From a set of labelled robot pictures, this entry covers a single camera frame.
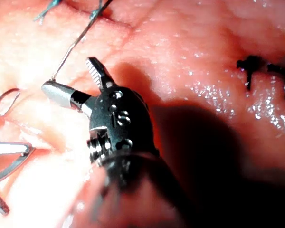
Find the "right arm needle driver jaw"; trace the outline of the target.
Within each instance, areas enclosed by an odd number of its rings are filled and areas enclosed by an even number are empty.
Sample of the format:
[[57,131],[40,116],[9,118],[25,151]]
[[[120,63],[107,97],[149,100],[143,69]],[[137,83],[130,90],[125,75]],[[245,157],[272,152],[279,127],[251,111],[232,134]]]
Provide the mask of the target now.
[[46,81],[41,86],[41,90],[61,107],[76,109],[90,118],[96,97],[51,80]]
[[115,87],[115,81],[112,79],[106,67],[96,57],[88,57],[85,63],[93,81],[101,92],[108,88]]

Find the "right arm needle driver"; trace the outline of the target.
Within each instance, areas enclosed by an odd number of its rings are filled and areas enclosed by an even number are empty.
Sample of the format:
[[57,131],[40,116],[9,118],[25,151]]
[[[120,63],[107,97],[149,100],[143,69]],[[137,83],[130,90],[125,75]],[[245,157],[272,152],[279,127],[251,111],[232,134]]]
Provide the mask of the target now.
[[135,91],[126,87],[106,89],[97,97],[89,133],[91,162],[119,150],[159,155],[148,107]]

